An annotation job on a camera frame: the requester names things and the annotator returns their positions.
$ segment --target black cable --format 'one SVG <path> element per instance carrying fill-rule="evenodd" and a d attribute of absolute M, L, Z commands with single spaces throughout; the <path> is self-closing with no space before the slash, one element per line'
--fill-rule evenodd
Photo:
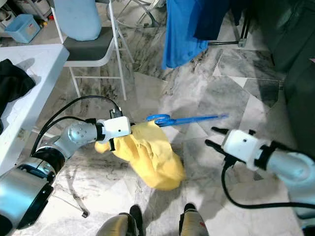
<path fill-rule="evenodd" d="M 36 148 L 38 146 L 38 143 L 41 139 L 41 137 L 44 135 L 45 133 L 45 130 L 47 129 L 48 125 L 54 120 L 54 118 L 56 118 L 61 112 L 63 112 L 65 109 L 67 109 L 68 107 L 70 107 L 73 103 L 79 101 L 79 100 L 83 100 L 83 99 L 87 99 L 87 98 L 100 98 L 100 99 L 103 99 L 103 100 L 107 100 L 111 103 L 113 103 L 113 105 L 115 106 L 115 109 L 117 111 L 119 111 L 119 107 L 118 105 L 110 98 L 107 98 L 107 97 L 103 97 L 103 96 L 98 96 L 98 95 L 89 95 L 89 96 L 83 96 L 83 97 L 78 97 L 76 99 L 74 99 L 73 101 L 69 102 L 68 104 L 66 104 L 64 107 L 62 107 L 59 111 L 57 111 L 45 124 L 44 126 L 42 127 L 42 129 L 40 130 L 35 142 L 34 142 L 34 145 L 31 149 L 31 156 L 34 155 L 34 153 L 36 152 Z"/>
<path fill-rule="evenodd" d="M 57 120 L 54 120 L 50 125 L 48 125 L 47 128 L 43 131 L 43 133 L 46 133 L 52 126 L 54 126 L 56 123 L 58 123 L 59 121 L 64 120 L 64 119 L 75 119 L 77 121 L 85 122 L 85 120 L 80 119 L 78 117 L 71 117 L 71 116 L 61 117 L 61 118 L 59 118 Z"/>
<path fill-rule="evenodd" d="M 303 207 L 303 208 L 310 208 L 310 209 L 315 209 L 314 204 L 309 204 L 309 203 L 295 203 L 295 202 L 288 202 L 288 203 L 267 203 L 267 204 L 255 204 L 255 205 L 244 205 L 237 203 L 232 199 L 230 196 L 226 183 L 225 183 L 225 174 L 228 168 L 231 167 L 229 164 L 225 164 L 221 173 L 221 182 L 222 182 L 222 187 L 223 191 L 226 195 L 226 197 L 232 202 L 234 205 L 245 208 L 245 209 L 261 209 L 261 208 L 274 208 L 274 207 Z"/>

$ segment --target person's leg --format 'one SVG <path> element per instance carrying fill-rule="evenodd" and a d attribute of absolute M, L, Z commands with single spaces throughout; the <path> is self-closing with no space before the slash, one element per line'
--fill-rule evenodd
<path fill-rule="evenodd" d="M 180 236 L 209 236 L 206 225 L 191 203 L 186 204 L 184 213 L 179 221 Z"/>
<path fill-rule="evenodd" d="M 128 213 L 120 213 L 107 220 L 96 236 L 143 236 L 142 214 L 137 205 Z"/>

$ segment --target white chair frame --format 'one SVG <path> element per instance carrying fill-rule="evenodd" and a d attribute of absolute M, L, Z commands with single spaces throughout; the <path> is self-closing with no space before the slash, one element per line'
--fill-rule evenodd
<path fill-rule="evenodd" d="M 113 12 L 113 5 L 112 5 L 112 0 L 109 0 L 108 3 L 109 6 L 109 13 L 110 13 L 110 21 L 111 21 L 111 26 L 112 26 L 112 30 L 113 30 L 113 39 L 107 49 L 107 53 L 106 55 L 100 59 L 100 60 L 86 60 L 86 61 L 67 61 L 65 63 L 65 67 L 69 67 L 70 70 L 70 74 L 72 77 L 72 81 L 75 87 L 75 91 L 78 95 L 78 97 L 81 96 L 79 87 L 78 87 L 78 83 L 76 81 L 77 78 L 97 78 L 97 79 L 120 79 L 121 80 L 121 85 L 122 85 L 122 90 L 123 90 L 123 96 L 124 96 L 124 100 L 127 100 L 126 97 L 126 88 L 125 88 L 125 81 L 124 81 L 124 75 L 123 75 L 123 68 L 122 68 L 122 62 L 121 62 L 121 57 L 120 57 L 120 53 L 119 53 L 119 47 L 118 47 L 118 35 L 121 38 L 122 42 L 123 42 L 123 46 L 125 47 L 131 62 L 134 63 L 134 59 L 131 55 L 131 52 L 129 50 L 129 47 L 126 43 L 126 40 L 118 26 L 118 23 L 114 17 L 114 12 Z M 57 27 L 57 31 L 58 31 L 58 35 L 60 38 L 61 43 L 64 43 L 63 40 L 63 35 L 62 32 L 60 30 L 59 24 L 58 24 L 58 20 L 56 18 L 56 13 L 55 13 L 55 9 L 53 7 L 51 7 L 54 19 L 55 19 L 55 23 L 56 23 L 56 27 Z M 117 55 L 117 62 L 118 62 L 118 68 L 119 68 L 119 77 L 113 77 L 113 76 L 76 76 L 74 75 L 73 72 L 73 67 L 100 67 L 105 65 L 111 57 L 112 52 L 114 51 L 114 49 L 116 50 L 116 55 Z"/>

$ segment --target yellow cloth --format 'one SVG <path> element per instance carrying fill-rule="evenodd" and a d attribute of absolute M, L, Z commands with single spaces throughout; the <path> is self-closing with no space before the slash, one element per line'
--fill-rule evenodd
<path fill-rule="evenodd" d="M 132 134 L 114 138 L 113 153 L 126 161 L 151 188 L 171 190 L 186 178 L 181 160 L 161 128 L 154 121 L 131 127 Z M 95 143 L 99 153 L 109 150 L 109 144 Z"/>

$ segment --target shoe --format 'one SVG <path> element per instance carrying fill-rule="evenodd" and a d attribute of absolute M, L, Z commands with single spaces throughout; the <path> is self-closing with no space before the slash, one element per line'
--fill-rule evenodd
<path fill-rule="evenodd" d="M 143 236 L 143 220 L 140 207 L 138 205 L 133 205 L 129 210 L 129 214 L 136 222 L 137 229 L 139 230 L 139 236 Z"/>
<path fill-rule="evenodd" d="M 184 207 L 184 213 L 188 210 L 188 209 L 194 209 L 196 210 L 196 207 L 194 206 L 194 204 L 192 203 L 187 203 Z"/>

